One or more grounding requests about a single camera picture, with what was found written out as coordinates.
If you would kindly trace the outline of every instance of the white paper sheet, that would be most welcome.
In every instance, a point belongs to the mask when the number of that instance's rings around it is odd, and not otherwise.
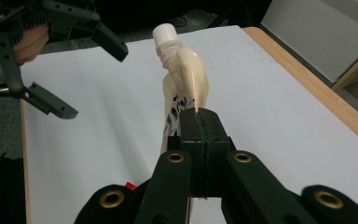
[[[326,185],[358,202],[358,137],[237,26],[180,35],[206,65],[207,108],[237,149],[253,152],[291,191]],[[24,104],[31,219],[73,223],[98,189],[139,185],[156,165],[166,70],[153,40],[128,44],[117,62],[103,49],[41,55],[22,66],[79,111],[75,119]],[[220,200],[198,202],[194,224],[225,223]]]

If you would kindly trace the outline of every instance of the person's hand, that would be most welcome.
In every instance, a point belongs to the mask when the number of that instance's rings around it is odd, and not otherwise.
[[[18,63],[27,63],[36,58],[48,42],[48,25],[29,28],[24,31],[21,42],[13,46]]]

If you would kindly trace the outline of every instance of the gray floor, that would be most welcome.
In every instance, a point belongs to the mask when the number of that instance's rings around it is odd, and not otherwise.
[[[184,17],[175,18],[170,21],[177,26],[179,34],[205,29],[216,16],[200,10],[192,10]],[[120,37],[125,42],[137,41],[152,38],[152,30],[144,29],[132,33],[123,34]],[[95,47],[95,44],[88,39],[78,39],[63,41],[60,43],[48,44],[42,53],[56,51],[85,49]],[[0,70],[0,81],[4,81]],[[344,90],[337,92],[343,99],[358,110],[358,83],[353,84]],[[13,98],[0,98],[0,156],[12,159],[22,157],[22,137],[21,137],[21,107],[20,100]]]

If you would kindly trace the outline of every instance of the bottle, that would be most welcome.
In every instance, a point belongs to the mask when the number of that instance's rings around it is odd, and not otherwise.
[[[153,30],[156,53],[162,67],[168,70],[163,78],[165,125],[161,153],[166,151],[168,136],[180,135],[179,113],[182,110],[206,106],[209,83],[205,66],[190,48],[183,48],[175,28],[163,23]]]

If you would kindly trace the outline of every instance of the plastic bottle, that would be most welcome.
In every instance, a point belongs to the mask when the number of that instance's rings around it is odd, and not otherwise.
[[[161,152],[166,151],[168,136],[178,132],[179,113],[194,107],[205,107],[209,83],[202,60],[190,48],[183,48],[175,28],[168,23],[157,26],[153,31],[156,52],[162,67],[168,70],[163,79],[165,98],[165,126]]]

